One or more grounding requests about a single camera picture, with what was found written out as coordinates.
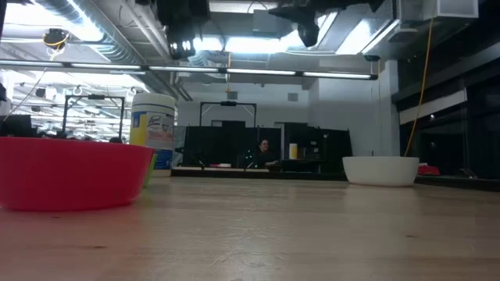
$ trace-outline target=red bowl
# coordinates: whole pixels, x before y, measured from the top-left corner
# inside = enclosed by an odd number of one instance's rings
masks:
[[[0,206],[77,211],[129,204],[152,153],[126,144],[0,137]]]

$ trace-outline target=table surface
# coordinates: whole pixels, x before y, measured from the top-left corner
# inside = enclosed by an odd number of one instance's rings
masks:
[[[0,280],[500,280],[500,194],[154,180],[131,206],[0,210]]]

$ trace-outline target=white bowl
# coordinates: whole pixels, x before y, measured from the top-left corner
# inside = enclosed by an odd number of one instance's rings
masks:
[[[410,157],[344,157],[349,183],[409,187],[413,185],[419,159]]]

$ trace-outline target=man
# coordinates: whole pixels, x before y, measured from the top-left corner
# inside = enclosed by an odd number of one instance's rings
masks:
[[[259,144],[259,150],[255,158],[255,163],[260,169],[265,169],[267,166],[276,165],[278,161],[275,161],[274,155],[269,152],[269,141],[262,140]]]

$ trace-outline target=bowl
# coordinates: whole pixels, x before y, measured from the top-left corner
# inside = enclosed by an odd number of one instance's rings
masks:
[[[0,137],[0,207],[79,211],[129,204],[152,153],[127,144]]]
[[[345,174],[349,183],[385,187],[410,187],[419,168],[418,158],[345,157]]]

